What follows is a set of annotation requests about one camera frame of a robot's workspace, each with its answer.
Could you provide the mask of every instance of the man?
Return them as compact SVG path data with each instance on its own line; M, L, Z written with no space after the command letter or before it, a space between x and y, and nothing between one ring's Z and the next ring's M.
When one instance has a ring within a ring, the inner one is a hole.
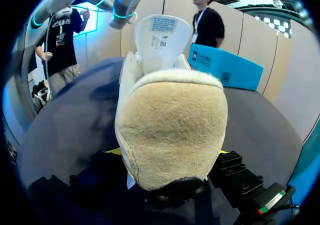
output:
M193 0L199 12L193 16L192 43L219 48L225 38L225 25L221 16L208 7L213 0Z
M75 54L74 32L83 31L90 17L88 10L81 12L83 20L76 9L66 7L61 11L53 18L48 37L47 68L53 95L80 74ZM46 35L36 45L35 52L41 58L45 78L48 79L45 67L46 54L41 47L46 41Z

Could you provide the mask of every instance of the dark gray table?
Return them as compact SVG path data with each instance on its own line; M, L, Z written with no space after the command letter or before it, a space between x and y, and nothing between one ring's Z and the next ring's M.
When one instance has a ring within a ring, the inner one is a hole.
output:
M114 131L123 58L106 59L77 77L40 112L21 146L17 167L28 187L41 177L57 176L69 183L70 175L84 170L97 151L118 147ZM261 94L224 89L228 123L223 150L235 150L264 185L286 186L298 161L302 141L284 116ZM221 224L238 216L219 189L212 190L212 210ZM177 213L194 222L192 202Z

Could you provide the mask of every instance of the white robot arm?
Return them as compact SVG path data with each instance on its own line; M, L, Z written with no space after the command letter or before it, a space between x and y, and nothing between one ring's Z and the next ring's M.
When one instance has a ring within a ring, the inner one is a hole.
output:
M39 28L43 22L58 11L70 7L75 0L47 0L34 13L31 19L31 27ZM96 5L98 8L113 13L110 26L114 29L122 29L141 0L85 0Z

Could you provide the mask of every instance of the id badge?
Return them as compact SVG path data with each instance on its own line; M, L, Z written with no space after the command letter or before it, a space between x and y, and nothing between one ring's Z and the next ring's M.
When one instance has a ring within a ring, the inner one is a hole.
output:
M65 44L65 34L61 33L56 36L55 46L59 47Z
M193 36L192 36L192 43L196 43L197 41L197 37L198 37L198 33L194 33Z

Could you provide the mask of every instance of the cyan cardboard box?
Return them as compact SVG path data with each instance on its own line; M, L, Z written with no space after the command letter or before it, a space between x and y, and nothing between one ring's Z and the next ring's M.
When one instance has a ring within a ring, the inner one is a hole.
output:
M192 43L189 64L212 74L224 87L257 90L264 68L230 52Z

